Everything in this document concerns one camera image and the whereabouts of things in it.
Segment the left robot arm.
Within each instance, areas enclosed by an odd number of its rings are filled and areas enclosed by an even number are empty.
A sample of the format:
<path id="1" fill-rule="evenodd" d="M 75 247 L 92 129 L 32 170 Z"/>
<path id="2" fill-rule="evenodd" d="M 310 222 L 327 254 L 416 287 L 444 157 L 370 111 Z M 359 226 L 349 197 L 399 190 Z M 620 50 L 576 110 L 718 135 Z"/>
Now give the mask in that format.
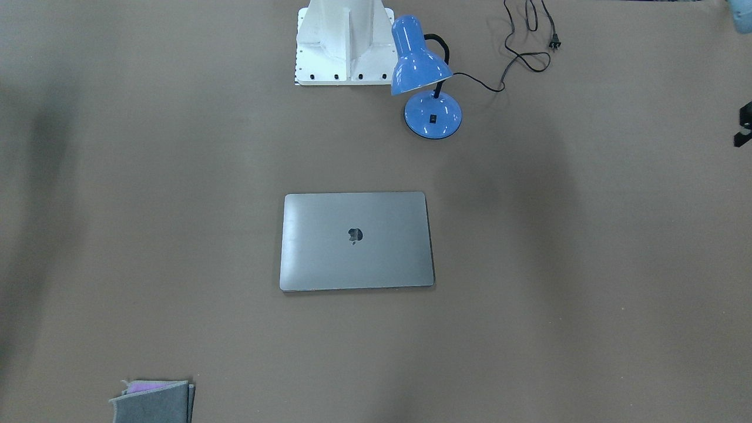
<path id="1" fill-rule="evenodd" d="M 735 30 L 741 34 L 750 34 L 751 29 L 751 0 L 728 0 L 731 18 Z"/>

